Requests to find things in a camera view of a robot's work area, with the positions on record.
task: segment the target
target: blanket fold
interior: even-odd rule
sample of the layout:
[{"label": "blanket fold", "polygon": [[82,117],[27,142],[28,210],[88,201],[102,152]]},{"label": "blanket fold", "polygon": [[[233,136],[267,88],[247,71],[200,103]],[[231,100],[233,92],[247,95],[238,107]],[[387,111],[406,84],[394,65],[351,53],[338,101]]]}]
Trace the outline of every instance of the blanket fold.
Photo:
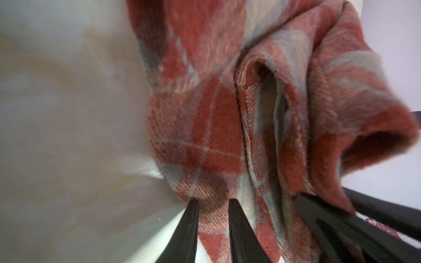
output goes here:
[{"label": "blanket fold", "polygon": [[273,262],[317,262],[299,192],[350,213],[341,176],[404,152],[418,126],[342,0],[127,0],[154,89],[148,131],[199,239],[230,262],[237,198]]}]

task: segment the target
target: wool blanket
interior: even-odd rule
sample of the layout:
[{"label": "wool blanket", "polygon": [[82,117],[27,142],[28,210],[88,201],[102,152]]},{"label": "wool blanket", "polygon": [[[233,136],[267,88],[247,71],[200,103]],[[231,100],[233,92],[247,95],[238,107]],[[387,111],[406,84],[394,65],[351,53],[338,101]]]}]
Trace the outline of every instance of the wool blanket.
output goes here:
[{"label": "wool blanket", "polygon": [[354,213],[341,176],[404,152],[417,122],[343,0],[127,0],[153,89],[159,169],[200,202],[199,240],[231,262],[239,199],[272,262],[317,262],[299,192]]}]

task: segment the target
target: white surface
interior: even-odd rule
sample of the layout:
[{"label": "white surface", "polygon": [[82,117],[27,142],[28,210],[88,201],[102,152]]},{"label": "white surface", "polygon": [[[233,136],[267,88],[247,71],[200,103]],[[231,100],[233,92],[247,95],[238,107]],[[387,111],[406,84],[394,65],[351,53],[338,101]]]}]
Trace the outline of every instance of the white surface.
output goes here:
[{"label": "white surface", "polygon": [[369,46],[382,56],[393,91],[421,111],[421,1],[369,0],[361,22]]},{"label": "white surface", "polygon": [[[383,59],[390,86],[412,111],[421,110],[421,1],[364,2],[362,26],[372,49]],[[347,175],[343,186],[421,209],[421,142],[404,155]]]},{"label": "white surface", "polygon": [[185,206],[149,148],[125,1],[3,0],[0,60],[0,261],[145,262]]},{"label": "white surface", "polygon": [[342,185],[421,210],[421,141],[406,154],[345,176]]}]

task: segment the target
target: white wall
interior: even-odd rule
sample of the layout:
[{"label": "white wall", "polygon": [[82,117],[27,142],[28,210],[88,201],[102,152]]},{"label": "white wall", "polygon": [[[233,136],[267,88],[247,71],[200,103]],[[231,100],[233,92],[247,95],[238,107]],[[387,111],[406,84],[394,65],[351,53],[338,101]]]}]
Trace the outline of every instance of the white wall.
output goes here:
[{"label": "white wall", "polygon": [[[384,63],[392,90],[411,111],[421,111],[421,1],[366,0],[365,38]],[[404,155],[346,176],[343,186],[421,209],[421,142]]]}]

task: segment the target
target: red plaid fabric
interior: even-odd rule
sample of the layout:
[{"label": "red plaid fabric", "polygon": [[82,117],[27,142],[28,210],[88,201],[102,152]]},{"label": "red plaid fabric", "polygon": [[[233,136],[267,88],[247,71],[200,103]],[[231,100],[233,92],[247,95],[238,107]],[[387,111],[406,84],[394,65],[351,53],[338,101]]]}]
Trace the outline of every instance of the red plaid fabric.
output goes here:
[{"label": "red plaid fabric", "polygon": [[415,119],[390,92],[342,0],[127,0],[154,94],[156,160],[199,239],[231,262],[237,198],[273,262],[317,262],[291,201],[309,192],[354,212],[340,177],[403,152]]}]

